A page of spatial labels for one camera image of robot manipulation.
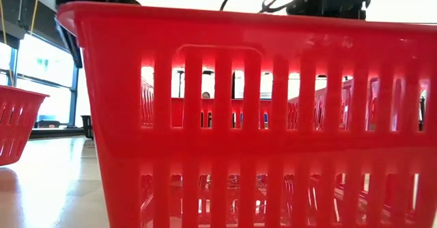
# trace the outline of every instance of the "shopping basket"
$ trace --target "shopping basket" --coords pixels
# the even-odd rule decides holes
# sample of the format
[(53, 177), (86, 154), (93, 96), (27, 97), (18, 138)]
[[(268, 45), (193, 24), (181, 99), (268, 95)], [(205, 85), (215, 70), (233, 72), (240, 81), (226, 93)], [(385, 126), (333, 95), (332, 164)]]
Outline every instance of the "shopping basket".
[[(64, 5), (58, 18), (83, 48), (111, 227), (280, 227), (285, 215), (290, 227), (432, 226), (437, 204), (434, 27), (83, 2)], [(145, 66), (154, 69), (152, 96), (151, 87), (141, 85)], [(186, 75), (182, 124), (172, 121), (171, 70), (176, 67), (184, 67)], [(212, 127), (203, 128), (202, 67), (215, 71)], [(233, 70), (244, 70), (239, 128), (233, 121)], [(264, 129), (261, 71), (273, 75)], [(293, 72), (300, 74), (300, 90), (290, 110), (287, 82)], [(316, 129), (315, 78), (320, 74), (327, 76), (327, 88), (322, 126)], [(344, 76), (353, 77), (348, 127), (341, 126)], [(379, 83), (378, 101), (370, 102), (370, 111), (373, 78)], [(401, 100), (393, 104), (397, 79)], [(419, 131), (422, 80), (429, 89)], [(290, 111), (296, 125), (288, 129)], [(370, 115), (372, 127), (366, 126)], [(203, 193), (202, 180), (208, 178)], [(263, 219), (257, 217), (259, 179), (265, 183)], [(238, 180), (237, 190), (230, 180)], [(395, 191), (387, 192), (393, 185)], [(392, 195), (390, 207), (386, 195)], [(237, 200), (233, 205), (231, 198)], [(202, 199), (210, 202), (206, 223)], [(180, 200), (176, 210), (174, 200)], [(238, 212), (230, 212), (236, 205)], [(152, 209), (149, 214), (145, 206)], [(284, 206), (290, 209), (283, 212)]]
[(46, 97), (0, 85), (0, 166), (20, 160)]

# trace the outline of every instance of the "yellow rope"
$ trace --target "yellow rope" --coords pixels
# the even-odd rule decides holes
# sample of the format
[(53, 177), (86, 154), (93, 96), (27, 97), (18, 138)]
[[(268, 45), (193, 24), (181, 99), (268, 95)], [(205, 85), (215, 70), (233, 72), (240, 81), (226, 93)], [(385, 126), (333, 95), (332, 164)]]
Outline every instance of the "yellow rope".
[(38, 8), (38, 0), (35, 0), (35, 8), (33, 9), (32, 24), (30, 26), (30, 36), (33, 34), (33, 26), (35, 25), (36, 10)]
[[(3, 41), (6, 45), (8, 45), (8, 41), (6, 40), (6, 26), (5, 26), (5, 16), (3, 15), (3, 3), (0, 0), (0, 14), (1, 14), (1, 26), (3, 26)], [(9, 65), (9, 79), (11, 80), (12, 86), (14, 86), (14, 77), (12, 76), (11, 66)]]

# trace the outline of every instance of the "shiny floor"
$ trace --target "shiny floor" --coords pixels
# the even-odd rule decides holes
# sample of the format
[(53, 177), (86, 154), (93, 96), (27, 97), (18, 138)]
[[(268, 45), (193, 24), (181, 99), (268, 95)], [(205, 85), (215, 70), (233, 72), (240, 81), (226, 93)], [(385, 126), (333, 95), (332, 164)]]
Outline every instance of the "shiny floor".
[(109, 227), (94, 142), (32, 140), (0, 167), (0, 227)]

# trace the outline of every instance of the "person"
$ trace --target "person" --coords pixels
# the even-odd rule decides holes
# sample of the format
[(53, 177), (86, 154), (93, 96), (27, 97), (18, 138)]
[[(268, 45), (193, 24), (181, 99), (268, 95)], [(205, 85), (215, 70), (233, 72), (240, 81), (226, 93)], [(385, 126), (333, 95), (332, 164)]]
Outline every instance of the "person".
[(202, 98), (203, 99), (210, 99), (210, 94), (205, 91), (205, 92), (202, 93)]

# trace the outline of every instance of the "red shopping basket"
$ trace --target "red shopping basket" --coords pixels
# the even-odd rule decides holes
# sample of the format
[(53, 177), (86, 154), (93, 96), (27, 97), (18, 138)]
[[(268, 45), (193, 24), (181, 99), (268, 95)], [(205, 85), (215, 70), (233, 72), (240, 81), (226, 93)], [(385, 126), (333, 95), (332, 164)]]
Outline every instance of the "red shopping basket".
[(0, 166), (20, 160), (45, 97), (0, 85)]
[[(83, 48), (111, 227), (432, 226), (436, 28), (80, 2), (63, 6), (58, 17)], [(154, 69), (153, 88), (141, 85), (144, 66)], [(172, 121), (174, 67), (186, 73), (182, 123)], [(210, 128), (201, 128), (202, 67), (215, 71)], [(233, 70), (244, 70), (241, 127), (233, 121)], [(260, 123), (262, 71), (273, 73), (268, 128)], [(300, 74), (300, 91), (288, 106), (292, 72)], [(322, 125), (315, 128), (319, 74), (328, 78)], [(340, 126), (348, 97), (344, 76), (353, 81), (348, 125)], [(378, 102), (368, 102), (374, 78)], [(397, 79), (401, 102), (393, 104)], [(422, 80), (429, 89), (419, 131)], [(371, 111), (368, 104), (375, 105)], [(366, 126), (370, 115), (372, 127)], [(230, 179), (238, 180), (238, 189)], [(395, 191), (386, 191), (391, 186)]]

